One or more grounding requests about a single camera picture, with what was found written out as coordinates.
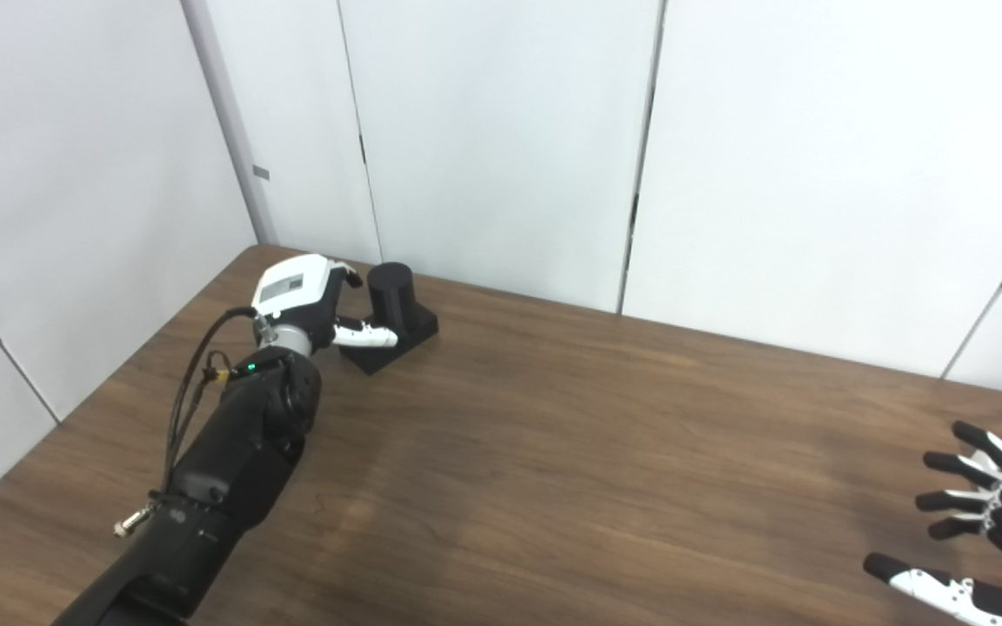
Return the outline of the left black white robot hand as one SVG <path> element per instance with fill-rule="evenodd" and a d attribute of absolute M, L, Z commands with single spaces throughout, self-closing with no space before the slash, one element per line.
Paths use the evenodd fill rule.
<path fill-rule="evenodd" d="M 362 288 L 354 267 L 319 254 L 297 255 L 270 266 L 256 285 L 250 307 L 255 345 L 313 356 L 329 346 L 392 349 L 397 333 L 337 314 L 343 288 Z"/>

